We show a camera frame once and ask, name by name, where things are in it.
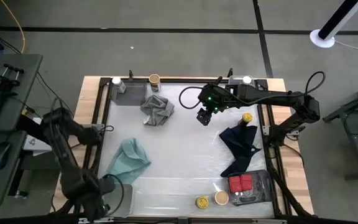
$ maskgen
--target computer mouse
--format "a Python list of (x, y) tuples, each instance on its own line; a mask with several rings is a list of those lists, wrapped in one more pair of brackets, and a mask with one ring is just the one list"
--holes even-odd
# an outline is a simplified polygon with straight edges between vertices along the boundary
[(5, 167), (10, 150), (11, 143), (6, 141), (0, 142), (0, 169)]

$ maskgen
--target wooden table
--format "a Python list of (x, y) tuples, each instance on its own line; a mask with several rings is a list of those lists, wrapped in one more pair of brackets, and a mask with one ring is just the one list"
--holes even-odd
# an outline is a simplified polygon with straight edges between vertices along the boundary
[[(74, 120), (80, 124), (90, 124), (92, 121), (93, 110), (96, 102), (96, 95), (98, 94), (99, 88), (99, 80), (102, 77), (96, 76), (88, 76), (84, 77), (80, 97), (78, 98), (77, 108), (75, 112)], [(208, 77), (162, 77), (163, 79), (179, 79), (179, 78), (186, 78), (186, 79), (205, 79)], [(270, 78), (267, 79), (269, 90), (272, 91), (286, 91), (284, 80), (280, 78)], [(102, 96), (102, 103), (101, 108), (99, 110), (98, 122), (101, 122), (101, 117), (103, 114), (104, 102), (106, 98), (107, 91), (103, 92)], [(284, 120), (286, 120), (289, 116), (291, 116), (291, 111), (288, 107), (282, 106), (273, 106), (273, 115), (276, 124), (280, 124)], [(69, 139), (70, 145), (77, 144), (78, 142), (74, 138)], [(295, 141), (290, 141), (285, 139), (285, 144), (295, 148), (299, 151), (298, 143)], [(280, 152), (282, 155), (282, 163), (285, 173), (285, 178), (287, 182), (287, 187), (290, 189), (292, 194), (295, 196), (297, 201), (301, 203), (303, 208), (313, 214), (313, 207), (310, 200), (308, 184), (306, 182), (305, 171), (303, 169), (302, 160), (295, 152), (287, 147), (281, 147)], [(78, 146), (73, 149), (74, 156), (78, 164), (82, 165), (85, 155), (85, 146)], [(280, 210), (284, 213), (284, 202), (281, 190), (277, 189), (277, 197), (278, 197), (278, 204)], [(57, 184), (57, 188), (55, 191), (55, 196), (53, 198), (53, 204), (55, 205), (56, 209), (62, 207), (62, 205), (66, 202), (66, 198), (62, 194), (62, 188), (60, 186), (60, 182)]]

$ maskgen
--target light blue cloth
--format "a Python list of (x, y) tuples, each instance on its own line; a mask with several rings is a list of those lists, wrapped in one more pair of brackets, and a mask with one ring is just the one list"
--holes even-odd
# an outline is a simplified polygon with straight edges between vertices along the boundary
[(108, 174), (114, 174), (124, 184), (131, 184), (150, 165), (146, 152), (135, 138), (122, 140), (114, 155)]

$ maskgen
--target red block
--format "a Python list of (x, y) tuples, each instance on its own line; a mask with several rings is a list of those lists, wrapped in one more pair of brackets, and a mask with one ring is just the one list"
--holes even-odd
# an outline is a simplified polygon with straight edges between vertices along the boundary
[(229, 185), (232, 193), (242, 192), (240, 177), (229, 177)]
[(242, 190), (252, 190), (252, 176), (249, 174), (241, 175), (241, 189)]

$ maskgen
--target white tag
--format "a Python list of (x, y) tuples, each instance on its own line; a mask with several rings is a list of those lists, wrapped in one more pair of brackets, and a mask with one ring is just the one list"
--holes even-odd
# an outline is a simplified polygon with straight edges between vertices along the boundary
[(148, 115), (144, 120), (143, 120), (143, 124), (147, 124), (147, 122), (149, 122), (150, 119), (150, 115)]

